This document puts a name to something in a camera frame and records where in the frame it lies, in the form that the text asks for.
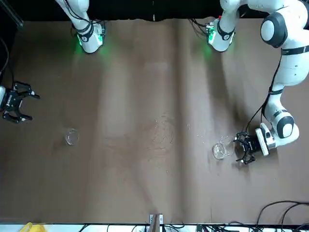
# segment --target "transparent bowl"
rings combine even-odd
[[[217,160],[223,160],[235,153],[235,143],[231,136],[222,136],[220,141],[212,147],[213,156]]]
[[[65,134],[65,140],[68,145],[75,145],[77,144],[79,139],[79,134],[76,129],[70,128],[67,130]]]

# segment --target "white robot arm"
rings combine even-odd
[[[254,152],[261,150],[266,156],[270,149],[299,137],[298,126],[280,98],[285,86],[299,84],[309,72],[309,30],[304,29],[309,24],[309,6],[299,0],[220,0],[220,4],[224,12],[221,19],[213,23],[215,37],[210,41],[215,50],[223,52],[228,48],[239,19],[238,8],[244,4],[269,13],[261,25],[262,40],[274,48],[281,48],[281,59],[262,106],[262,113],[272,128],[261,123],[255,130],[256,136],[242,131],[236,137],[244,148],[240,161],[247,164],[255,160]]]
[[[89,0],[56,0],[72,21],[80,43],[87,53],[93,53],[103,45],[105,28],[97,21],[89,19]]]

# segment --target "brown table surface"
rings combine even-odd
[[[269,202],[308,200],[308,79],[282,96],[297,142],[246,167],[212,156],[267,95],[280,50],[262,42],[260,24],[241,20],[220,54],[187,20],[109,22],[105,46],[88,55],[70,22],[27,22],[12,66],[42,99],[23,102],[33,121],[0,120],[1,221],[144,223],[159,212],[165,223],[254,223]],[[65,144],[68,128],[77,145]],[[286,207],[261,222],[278,223]],[[303,223],[307,210],[285,222]]]

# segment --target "yellow object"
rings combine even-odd
[[[43,225],[32,225],[31,222],[27,223],[20,232],[46,232]]]

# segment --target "clear plastic cup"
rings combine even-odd
[[[230,136],[222,136],[220,141],[212,147],[213,156],[217,160],[223,160],[225,157],[235,153],[235,143]]]
[[[79,134],[76,129],[70,128],[65,134],[65,139],[68,145],[75,145],[79,139]]]

